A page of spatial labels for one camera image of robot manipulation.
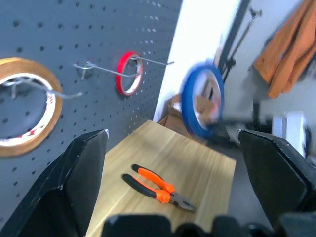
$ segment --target pegboard hole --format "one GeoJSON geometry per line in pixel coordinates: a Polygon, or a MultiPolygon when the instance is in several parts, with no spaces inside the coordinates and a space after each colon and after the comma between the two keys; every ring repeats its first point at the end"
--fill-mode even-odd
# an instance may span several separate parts
{"type": "Polygon", "coordinates": [[[22,53],[22,51],[23,51],[23,48],[22,48],[22,47],[17,47],[17,48],[16,48],[16,52],[22,53]]]}
{"type": "Polygon", "coordinates": [[[19,25],[20,25],[20,21],[19,20],[13,21],[13,26],[14,27],[18,27],[19,25]]]}

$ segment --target metal hook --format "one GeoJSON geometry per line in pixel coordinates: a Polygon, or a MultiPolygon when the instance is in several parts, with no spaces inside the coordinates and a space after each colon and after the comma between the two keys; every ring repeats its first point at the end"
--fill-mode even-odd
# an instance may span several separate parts
{"type": "Polygon", "coordinates": [[[7,86],[7,87],[12,86],[12,99],[16,98],[16,86],[20,85],[20,84],[23,84],[23,83],[24,84],[28,84],[28,85],[30,85],[32,87],[37,88],[37,89],[40,89],[40,90],[43,90],[43,91],[55,94],[56,96],[59,96],[59,97],[61,97],[63,99],[73,99],[73,98],[82,96],[82,92],[79,92],[79,93],[73,94],[73,95],[64,95],[64,94],[62,94],[62,93],[60,93],[58,91],[50,90],[46,86],[39,85],[39,84],[33,82],[33,80],[34,80],[34,78],[28,78],[28,79],[18,78],[16,81],[6,81],[2,85],[7,86]]]}
{"type": "Polygon", "coordinates": [[[118,73],[118,72],[115,72],[115,71],[112,71],[112,70],[109,70],[109,69],[106,69],[106,68],[99,67],[98,65],[90,63],[89,61],[84,66],[78,65],[78,63],[76,62],[76,63],[74,63],[74,67],[83,70],[82,71],[81,80],[84,79],[86,70],[89,70],[89,69],[92,69],[92,68],[97,68],[97,69],[100,69],[100,70],[103,70],[103,71],[106,71],[106,72],[109,72],[109,73],[113,73],[113,74],[116,74],[116,75],[120,75],[122,77],[127,77],[127,78],[133,78],[133,77],[138,75],[138,73],[135,73],[135,74],[132,74],[132,75],[126,75],[126,74],[118,73]]]}
{"type": "Polygon", "coordinates": [[[170,62],[170,63],[161,63],[161,62],[157,62],[157,61],[154,61],[154,60],[151,60],[151,59],[148,59],[148,58],[142,58],[142,57],[135,57],[135,58],[132,58],[133,60],[136,60],[136,59],[142,59],[142,60],[145,60],[145,61],[149,61],[149,62],[152,62],[152,63],[157,63],[157,64],[161,64],[161,65],[165,65],[165,66],[168,66],[170,64],[173,64],[174,62],[170,62]]]}

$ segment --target table surface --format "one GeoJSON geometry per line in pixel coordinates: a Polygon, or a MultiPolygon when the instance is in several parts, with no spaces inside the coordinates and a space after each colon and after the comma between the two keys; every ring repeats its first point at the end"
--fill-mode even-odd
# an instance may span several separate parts
{"type": "MultiPolygon", "coordinates": [[[[159,214],[170,220],[173,230],[184,222],[194,222],[210,231],[213,218],[227,213],[235,164],[221,153],[147,121],[106,154],[100,192],[86,236],[99,237],[104,221],[115,214],[159,214]],[[169,203],[161,204],[132,189],[121,175],[129,173],[138,178],[130,168],[134,163],[173,184],[197,211],[190,213],[169,203]]],[[[151,181],[145,183],[158,188],[151,181]]]]}

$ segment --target pegboard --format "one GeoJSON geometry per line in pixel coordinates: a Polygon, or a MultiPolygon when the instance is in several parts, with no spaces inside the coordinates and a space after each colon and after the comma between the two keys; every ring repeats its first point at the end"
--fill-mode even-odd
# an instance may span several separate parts
{"type": "MultiPolygon", "coordinates": [[[[12,0],[0,9],[0,58],[21,57],[45,65],[65,94],[62,114],[49,136],[34,150],[0,158],[0,229],[34,181],[77,136],[108,129],[107,151],[154,116],[165,66],[144,62],[137,93],[123,97],[115,75],[82,71],[73,64],[92,63],[116,70],[120,58],[136,51],[166,63],[181,0],[12,0]]],[[[23,134],[42,116],[45,92],[18,86],[17,98],[0,86],[0,137],[23,134]]]]}

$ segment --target floor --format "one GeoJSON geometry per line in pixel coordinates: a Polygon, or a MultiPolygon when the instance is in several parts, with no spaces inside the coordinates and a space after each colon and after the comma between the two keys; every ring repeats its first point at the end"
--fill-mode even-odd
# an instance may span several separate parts
{"type": "Polygon", "coordinates": [[[241,150],[219,145],[208,146],[236,160],[228,215],[235,217],[241,225],[256,222],[272,229],[250,184],[241,150]]]}

